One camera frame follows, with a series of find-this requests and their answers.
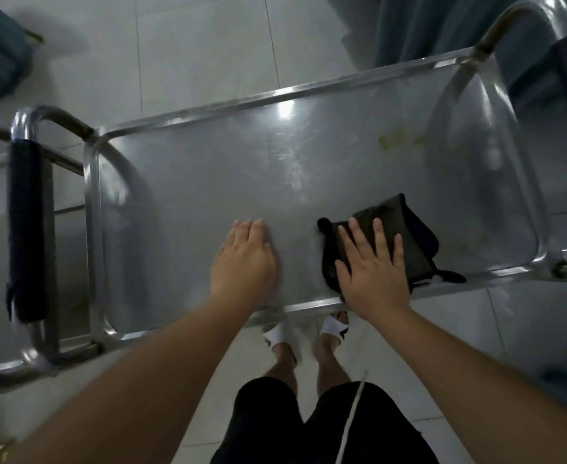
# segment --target forearm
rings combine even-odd
[[[11,462],[170,462],[251,308],[210,299],[157,333],[71,399]]]
[[[478,464],[567,461],[567,408],[411,309],[373,324],[425,384]]]

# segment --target left hand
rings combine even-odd
[[[277,265],[273,249],[264,242],[264,222],[235,221],[210,269],[210,296],[223,296],[257,306],[275,288]]]

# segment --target finger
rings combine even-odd
[[[236,230],[238,229],[238,226],[240,226],[240,224],[241,224],[240,221],[238,220],[234,221],[234,224],[232,225],[232,229],[228,234],[228,238],[225,240],[226,246],[231,246],[234,243],[234,238],[236,237]]]
[[[348,236],[348,231],[346,231],[341,225],[337,229],[339,231],[339,236],[343,241],[343,247],[346,250],[346,256],[348,257],[350,267],[354,270],[354,267],[362,260],[361,254],[359,254],[359,250],[355,246],[355,243],[352,242],[352,239]]]
[[[406,265],[403,262],[403,241],[402,235],[396,234],[393,248],[393,265],[401,270],[406,270]]]
[[[260,246],[264,243],[264,222],[261,219],[251,225],[248,241]]]
[[[383,262],[391,262],[388,254],[387,238],[384,237],[384,228],[380,218],[375,218],[374,220],[374,235],[376,237],[376,257]]]
[[[269,265],[276,270],[277,261],[275,260],[275,252],[273,251],[273,247],[268,242],[265,242],[264,250],[266,251],[266,256],[269,258]]]
[[[341,292],[345,295],[348,288],[352,285],[352,276],[348,271],[348,267],[341,260],[335,261],[335,270],[337,271],[337,280],[339,281],[339,287]]]
[[[236,230],[236,235],[234,236],[234,247],[242,244],[243,242],[247,242],[247,238],[249,237],[249,229],[251,228],[251,220],[248,219],[247,221],[243,221],[238,229]]]
[[[361,226],[359,226],[357,219],[350,218],[349,224],[350,229],[352,230],[352,236],[355,237],[355,242],[357,243],[361,257],[365,260],[370,260],[375,257],[374,251],[371,249],[369,242],[367,242],[367,238],[365,237]]]

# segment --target black shorts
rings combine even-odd
[[[359,382],[327,390],[303,423],[292,390],[274,378],[245,384],[211,464],[328,463],[339,452]],[[437,463],[434,453],[388,394],[366,383],[348,434],[343,463]]]

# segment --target foot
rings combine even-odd
[[[344,324],[349,324],[348,313],[345,311],[339,311],[331,314],[339,322]],[[341,344],[340,340],[329,333],[320,334],[320,343],[318,344],[318,351],[316,352],[316,359],[320,361],[325,355],[333,355],[335,349]]]
[[[262,328],[262,332],[268,332],[271,330],[276,324],[269,324],[265,325]],[[278,363],[285,363],[290,365],[292,368],[296,367],[296,357],[294,356],[294,352],[292,351],[292,346],[287,342],[281,342],[275,345],[271,351],[275,355]]]

